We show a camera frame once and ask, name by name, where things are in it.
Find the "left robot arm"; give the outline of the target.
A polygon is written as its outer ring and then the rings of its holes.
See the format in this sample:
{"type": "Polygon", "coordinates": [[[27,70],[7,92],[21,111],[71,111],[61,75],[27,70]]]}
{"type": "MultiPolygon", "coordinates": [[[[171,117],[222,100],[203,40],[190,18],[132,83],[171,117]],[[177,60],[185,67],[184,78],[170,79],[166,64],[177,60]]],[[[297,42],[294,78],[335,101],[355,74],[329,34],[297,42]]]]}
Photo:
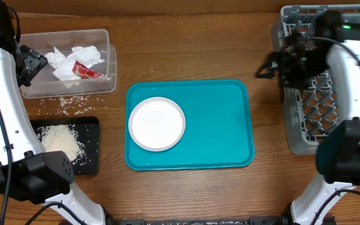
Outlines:
{"type": "Polygon", "coordinates": [[[65,153],[47,152],[36,136],[19,89],[30,85],[47,59],[20,38],[17,13],[0,0],[0,194],[52,208],[71,224],[113,224],[75,183],[65,153]]]}

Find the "white napkin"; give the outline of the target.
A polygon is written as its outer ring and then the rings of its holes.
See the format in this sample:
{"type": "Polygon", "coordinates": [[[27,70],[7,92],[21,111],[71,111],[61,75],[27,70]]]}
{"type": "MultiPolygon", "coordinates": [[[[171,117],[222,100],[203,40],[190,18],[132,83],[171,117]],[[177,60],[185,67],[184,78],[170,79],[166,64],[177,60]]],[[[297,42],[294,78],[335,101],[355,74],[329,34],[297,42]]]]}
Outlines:
{"type": "Polygon", "coordinates": [[[105,60],[101,58],[101,53],[97,50],[96,46],[76,46],[71,50],[72,53],[65,56],[54,47],[54,52],[49,52],[45,55],[49,65],[54,68],[53,75],[60,81],[81,79],[80,76],[72,72],[75,61],[80,62],[89,69],[105,62],[105,60]]]}

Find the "large white plate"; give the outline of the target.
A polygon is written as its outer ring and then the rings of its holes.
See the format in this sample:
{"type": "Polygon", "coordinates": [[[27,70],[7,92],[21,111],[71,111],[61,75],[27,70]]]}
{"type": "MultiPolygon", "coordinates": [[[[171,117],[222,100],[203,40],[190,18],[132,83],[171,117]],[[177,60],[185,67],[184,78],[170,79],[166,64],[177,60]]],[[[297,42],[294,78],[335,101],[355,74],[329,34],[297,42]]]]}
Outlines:
{"type": "Polygon", "coordinates": [[[174,147],[181,140],[186,117],[173,100],[150,97],[135,106],[127,125],[132,140],[139,147],[159,152],[174,147]]]}

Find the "red sauce packet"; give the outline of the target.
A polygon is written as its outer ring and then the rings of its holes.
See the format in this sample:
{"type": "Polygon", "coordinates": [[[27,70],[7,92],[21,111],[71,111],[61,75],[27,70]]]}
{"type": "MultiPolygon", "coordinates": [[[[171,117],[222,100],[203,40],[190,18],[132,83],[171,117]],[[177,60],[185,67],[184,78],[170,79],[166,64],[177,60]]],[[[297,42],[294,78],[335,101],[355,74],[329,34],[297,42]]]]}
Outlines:
{"type": "Polygon", "coordinates": [[[81,79],[94,79],[103,76],[103,74],[87,68],[85,65],[81,64],[78,61],[75,61],[72,72],[75,75],[80,76],[81,79]]]}

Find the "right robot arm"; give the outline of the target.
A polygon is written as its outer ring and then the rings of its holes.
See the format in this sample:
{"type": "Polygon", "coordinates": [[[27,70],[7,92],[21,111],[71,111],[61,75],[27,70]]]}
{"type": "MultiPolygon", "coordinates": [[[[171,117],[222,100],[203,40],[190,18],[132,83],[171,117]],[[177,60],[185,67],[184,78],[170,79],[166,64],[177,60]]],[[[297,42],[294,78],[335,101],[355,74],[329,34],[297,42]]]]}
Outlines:
{"type": "Polygon", "coordinates": [[[314,27],[312,49],[306,49],[307,37],[294,32],[256,71],[257,78],[277,77],[284,87],[304,89],[311,78],[328,70],[336,85],[337,126],[317,147],[313,180],[278,224],[334,224],[328,212],[360,186],[360,23],[343,22],[339,12],[326,11],[314,27]]]}

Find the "pile of white rice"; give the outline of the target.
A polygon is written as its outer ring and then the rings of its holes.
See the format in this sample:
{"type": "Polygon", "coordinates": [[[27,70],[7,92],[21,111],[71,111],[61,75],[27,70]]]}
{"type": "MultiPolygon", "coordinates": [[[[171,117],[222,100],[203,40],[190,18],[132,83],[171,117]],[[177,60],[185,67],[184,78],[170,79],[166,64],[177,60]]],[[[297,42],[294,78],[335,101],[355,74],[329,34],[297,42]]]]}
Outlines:
{"type": "Polygon", "coordinates": [[[85,145],[78,140],[74,125],[42,126],[36,129],[36,134],[46,152],[63,151],[74,164],[86,156],[85,145]]]}

